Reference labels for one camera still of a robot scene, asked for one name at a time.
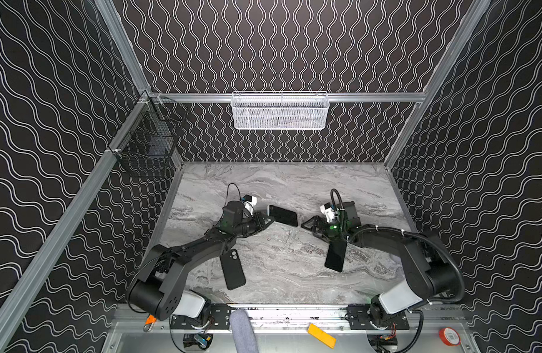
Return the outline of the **blue phone black screen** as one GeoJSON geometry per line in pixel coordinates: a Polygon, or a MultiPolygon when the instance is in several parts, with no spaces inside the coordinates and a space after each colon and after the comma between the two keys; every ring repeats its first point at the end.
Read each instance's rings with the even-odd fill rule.
{"type": "Polygon", "coordinates": [[[298,216],[293,210],[287,210],[283,207],[270,204],[268,206],[268,214],[273,217],[277,223],[290,227],[298,227],[298,216]]]}

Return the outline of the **black phone case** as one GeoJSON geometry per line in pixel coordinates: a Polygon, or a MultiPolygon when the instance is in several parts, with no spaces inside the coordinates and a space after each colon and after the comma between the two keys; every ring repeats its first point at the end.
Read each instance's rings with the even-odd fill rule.
{"type": "Polygon", "coordinates": [[[220,264],[225,279],[226,288],[229,291],[235,290],[246,284],[247,280],[243,271],[239,253],[231,249],[220,256],[220,264]]]}

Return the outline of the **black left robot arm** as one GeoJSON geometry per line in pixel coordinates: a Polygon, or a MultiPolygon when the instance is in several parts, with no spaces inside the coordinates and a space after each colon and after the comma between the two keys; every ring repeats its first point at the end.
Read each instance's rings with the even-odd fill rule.
{"type": "Polygon", "coordinates": [[[202,238],[176,247],[154,246],[128,286],[127,303],[158,320],[168,319],[181,302],[189,273],[216,257],[228,290],[242,287],[246,278],[234,246],[239,238],[256,235],[274,221],[262,211],[248,211],[241,201],[230,201],[202,238]]]}

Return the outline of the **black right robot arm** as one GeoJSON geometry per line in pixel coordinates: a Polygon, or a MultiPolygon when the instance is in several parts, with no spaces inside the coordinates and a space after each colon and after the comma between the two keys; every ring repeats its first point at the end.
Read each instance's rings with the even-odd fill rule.
{"type": "Polygon", "coordinates": [[[465,281],[459,266],[436,236],[408,232],[394,227],[363,224],[355,204],[324,204],[321,214],[301,227],[328,243],[325,267],[341,272],[349,245],[375,249],[400,259],[404,279],[370,300],[368,320],[379,329],[396,323],[407,310],[433,301],[456,303],[465,295],[465,281]]]}

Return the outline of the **yellow plastic piece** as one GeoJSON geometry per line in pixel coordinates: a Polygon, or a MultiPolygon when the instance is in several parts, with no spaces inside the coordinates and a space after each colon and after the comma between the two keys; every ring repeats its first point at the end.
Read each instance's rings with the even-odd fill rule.
{"type": "Polygon", "coordinates": [[[310,324],[308,326],[307,332],[313,338],[316,338],[318,341],[325,344],[330,349],[333,349],[336,345],[337,339],[334,338],[334,336],[329,335],[327,332],[323,331],[315,324],[310,324]]]}

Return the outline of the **red tape roll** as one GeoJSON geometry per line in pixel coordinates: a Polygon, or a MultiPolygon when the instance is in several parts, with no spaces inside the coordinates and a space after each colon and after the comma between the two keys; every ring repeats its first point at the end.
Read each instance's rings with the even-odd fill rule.
{"type": "Polygon", "coordinates": [[[457,347],[461,344],[461,338],[459,333],[451,328],[445,327],[439,331],[440,340],[449,347],[457,347]]]}

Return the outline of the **grey cloth front rail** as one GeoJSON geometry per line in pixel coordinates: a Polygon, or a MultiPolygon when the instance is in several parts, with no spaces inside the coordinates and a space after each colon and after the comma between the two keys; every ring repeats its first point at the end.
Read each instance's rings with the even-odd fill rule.
{"type": "Polygon", "coordinates": [[[246,310],[234,310],[231,313],[230,330],[237,353],[259,353],[256,335],[246,310]]]}

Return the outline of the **orange handled tool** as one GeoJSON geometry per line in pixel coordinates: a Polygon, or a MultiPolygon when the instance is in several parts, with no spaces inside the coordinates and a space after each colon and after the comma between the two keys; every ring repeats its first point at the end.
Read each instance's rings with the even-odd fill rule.
{"type": "Polygon", "coordinates": [[[153,329],[156,322],[157,322],[157,319],[154,316],[149,315],[144,323],[143,332],[150,332],[153,329]]]}

